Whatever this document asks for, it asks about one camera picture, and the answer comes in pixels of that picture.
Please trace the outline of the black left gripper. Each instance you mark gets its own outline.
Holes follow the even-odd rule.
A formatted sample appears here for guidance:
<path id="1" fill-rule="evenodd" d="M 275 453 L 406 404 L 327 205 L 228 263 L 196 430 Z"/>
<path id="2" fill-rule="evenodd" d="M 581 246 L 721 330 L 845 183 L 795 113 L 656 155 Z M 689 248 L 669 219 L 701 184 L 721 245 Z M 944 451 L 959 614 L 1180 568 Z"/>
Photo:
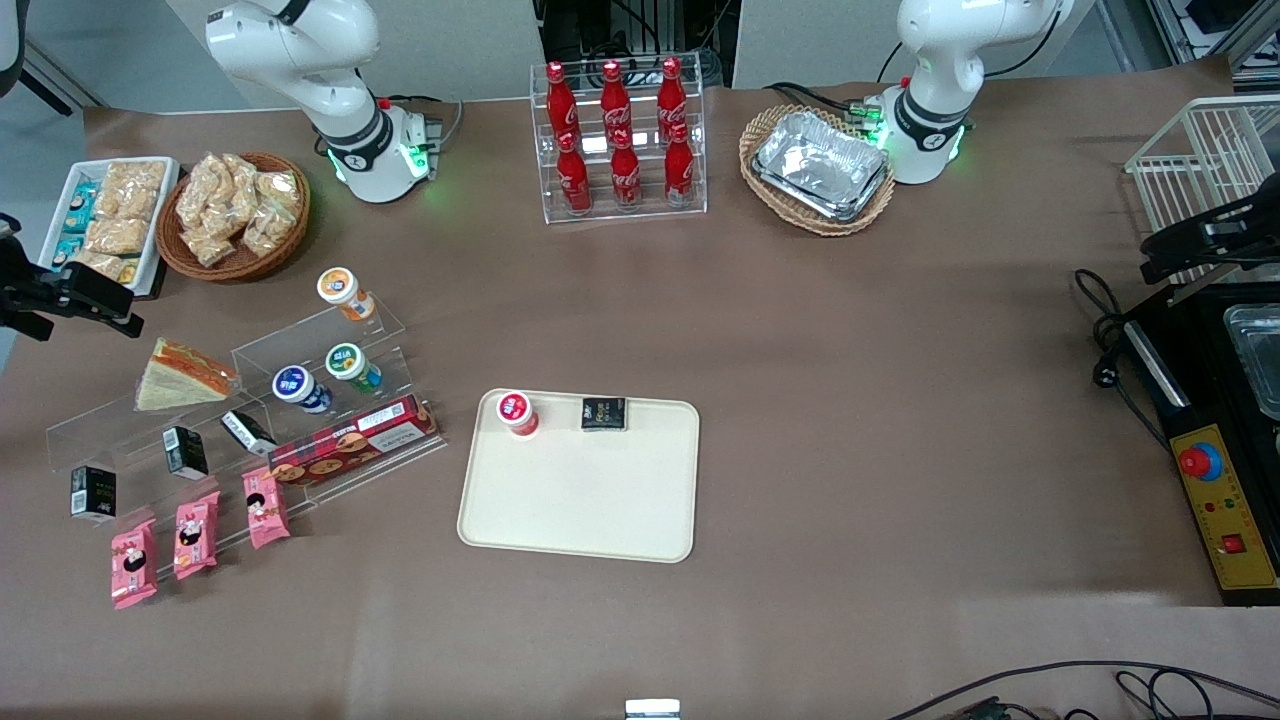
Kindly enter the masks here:
<path id="1" fill-rule="evenodd" d="M 1243 199 L 1176 222 L 1140 245 L 1147 284 L 1203 265 L 1253 269 L 1279 260 L 1279 187 L 1262 184 Z"/>

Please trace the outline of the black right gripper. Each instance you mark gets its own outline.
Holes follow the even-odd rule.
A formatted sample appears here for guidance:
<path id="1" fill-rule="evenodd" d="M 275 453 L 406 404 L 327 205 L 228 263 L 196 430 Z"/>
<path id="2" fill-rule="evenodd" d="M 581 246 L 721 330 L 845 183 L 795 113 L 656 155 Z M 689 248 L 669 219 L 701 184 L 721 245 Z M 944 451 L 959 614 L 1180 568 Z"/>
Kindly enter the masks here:
<path id="1" fill-rule="evenodd" d="M 49 315 L 78 316 L 140 338 L 145 319 L 132 313 L 134 295 L 92 266 L 52 272 L 29 261 L 18 238 L 20 223 L 1 215 L 1 324 L 32 340 L 49 341 Z"/>

